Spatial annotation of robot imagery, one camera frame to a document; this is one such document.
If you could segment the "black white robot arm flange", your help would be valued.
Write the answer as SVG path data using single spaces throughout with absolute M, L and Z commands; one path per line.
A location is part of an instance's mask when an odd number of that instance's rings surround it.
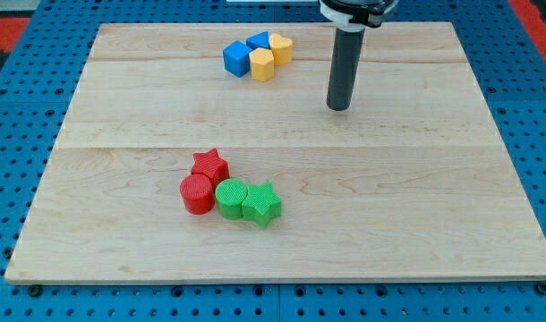
M 398 8 L 399 0 L 319 0 L 320 13 L 345 32 L 379 28 Z

